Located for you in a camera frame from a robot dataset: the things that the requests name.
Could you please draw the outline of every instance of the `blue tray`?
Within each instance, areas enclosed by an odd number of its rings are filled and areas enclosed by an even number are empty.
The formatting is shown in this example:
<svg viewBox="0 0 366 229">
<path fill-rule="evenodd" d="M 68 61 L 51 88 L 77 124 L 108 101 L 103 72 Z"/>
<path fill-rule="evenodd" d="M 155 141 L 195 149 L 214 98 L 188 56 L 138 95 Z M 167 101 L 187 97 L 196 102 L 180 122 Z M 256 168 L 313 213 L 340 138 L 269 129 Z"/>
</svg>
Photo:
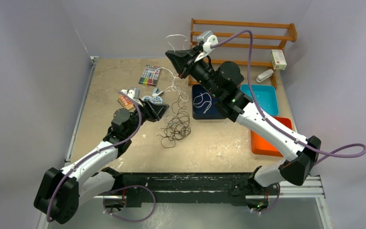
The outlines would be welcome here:
<svg viewBox="0 0 366 229">
<path fill-rule="evenodd" d="M 277 96 L 273 86 L 267 85 L 252 85 L 253 93 L 256 95 L 260 107 L 271 116 L 278 115 Z M 241 91 L 250 95 L 249 85 L 242 84 Z"/>
<path fill-rule="evenodd" d="M 208 103 L 204 104 L 204 106 L 202 106 L 202 107 L 193 106 L 193 99 L 196 96 L 201 95 L 201 93 L 207 93 L 207 91 L 199 84 L 192 86 L 193 118 L 194 119 L 226 119 L 218 112 L 217 108 L 214 105 L 214 103 L 219 101 L 218 98 L 211 99 L 211 107 L 210 107 L 210 109 L 208 109 L 208 111 L 205 114 L 203 114 L 203 112 L 207 108 Z M 203 99 L 205 99 L 206 101 L 210 101 L 210 98 L 207 95 L 204 95 Z"/>
</svg>

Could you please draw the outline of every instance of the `white box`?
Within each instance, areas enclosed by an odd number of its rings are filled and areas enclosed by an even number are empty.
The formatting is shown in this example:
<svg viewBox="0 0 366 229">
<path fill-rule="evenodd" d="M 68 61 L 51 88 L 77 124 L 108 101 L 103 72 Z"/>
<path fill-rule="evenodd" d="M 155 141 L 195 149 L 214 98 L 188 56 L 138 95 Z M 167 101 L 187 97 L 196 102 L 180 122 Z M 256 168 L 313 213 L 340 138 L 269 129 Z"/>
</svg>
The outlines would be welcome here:
<svg viewBox="0 0 366 229">
<path fill-rule="evenodd" d="M 274 69 L 285 70 L 285 67 L 287 66 L 287 62 L 285 61 L 283 50 L 272 49 L 270 58 L 272 60 Z"/>
</svg>

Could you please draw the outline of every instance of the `plastic tray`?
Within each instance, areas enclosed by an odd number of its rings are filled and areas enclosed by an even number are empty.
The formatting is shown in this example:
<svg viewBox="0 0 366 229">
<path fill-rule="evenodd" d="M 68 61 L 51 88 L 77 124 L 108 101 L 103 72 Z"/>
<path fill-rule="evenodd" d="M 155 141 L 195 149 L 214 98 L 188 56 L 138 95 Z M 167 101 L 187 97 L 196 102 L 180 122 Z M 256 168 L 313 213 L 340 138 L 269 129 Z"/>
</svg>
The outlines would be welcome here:
<svg viewBox="0 0 366 229">
<path fill-rule="evenodd" d="M 252 89 L 260 107 L 269 115 L 277 116 L 279 112 L 274 87 L 267 85 L 252 85 Z M 250 95 L 249 85 L 242 84 L 241 91 L 252 97 Z"/>
<path fill-rule="evenodd" d="M 274 117 L 277 121 L 285 125 L 286 127 L 293 129 L 293 125 L 290 119 Z M 250 145 L 254 154 L 268 155 L 268 156 L 283 156 L 281 153 L 267 142 L 264 138 L 260 137 L 253 131 L 250 131 Z"/>
<path fill-rule="evenodd" d="M 192 106 L 193 106 L 193 99 L 196 96 L 201 95 L 201 93 L 207 93 L 207 91 L 201 85 L 197 84 L 197 85 L 192 86 Z M 210 98 L 207 95 L 203 96 L 203 99 L 206 101 L 210 100 Z M 211 107 L 210 107 L 210 109 L 208 109 L 208 111 L 205 114 L 203 114 L 203 112 L 207 108 L 208 103 L 204 104 L 204 106 L 202 106 L 202 107 L 193 106 L 193 118 L 194 119 L 226 119 L 218 112 L 217 108 L 214 105 L 214 103 L 218 102 L 219 99 L 212 98 L 211 101 L 212 101 Z"/>
</svg>

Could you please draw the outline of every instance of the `gray floor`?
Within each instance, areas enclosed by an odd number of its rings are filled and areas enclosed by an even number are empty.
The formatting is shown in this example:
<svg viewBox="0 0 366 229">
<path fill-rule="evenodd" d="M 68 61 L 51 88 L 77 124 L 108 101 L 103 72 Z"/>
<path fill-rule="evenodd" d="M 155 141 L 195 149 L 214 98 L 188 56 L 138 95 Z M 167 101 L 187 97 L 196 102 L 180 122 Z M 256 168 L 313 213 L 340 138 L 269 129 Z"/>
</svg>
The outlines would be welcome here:
<svg viewBox="0 0 366 229">
<path fill-rule="evenodd" d="M 119 215 L 130 219 L 145 217 L 152 204 L 126 208 Z M 128 223 L 103 214 L 102 200 L 92 199 L 78 209 L 66 224 L 51 223 L 50 229 L 322 229 L 316 201 L 309 199 L 279 200 L 274 209 L 257 216 L 244 207 L 229 204 L 158 204 L 154 214 L 141 223 Z"/>
</svg>

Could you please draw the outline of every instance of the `orange tray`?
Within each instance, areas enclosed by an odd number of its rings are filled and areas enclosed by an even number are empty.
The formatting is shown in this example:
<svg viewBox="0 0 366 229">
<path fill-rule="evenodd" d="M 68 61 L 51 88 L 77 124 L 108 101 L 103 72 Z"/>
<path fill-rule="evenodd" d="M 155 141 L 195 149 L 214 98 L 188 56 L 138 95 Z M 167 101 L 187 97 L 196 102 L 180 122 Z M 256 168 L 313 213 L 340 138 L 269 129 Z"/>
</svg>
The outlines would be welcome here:
<svg viewBox="0 0 366 229">
<path fill-rule="evenodd" d="M 281 118 L 281 117 L 273 117 L 286 127 L 293 129 L 293 125 L 290 119 Z M 251 150 L 254 154 L 259 155 L 268 155 L 268 156 L 283 156 L 281 153 L 272 146 L 269 142 L 267 142 L 264 138 L 260 137 L 253 131 L 250 131 L 250 143 Z"/>
</svg>

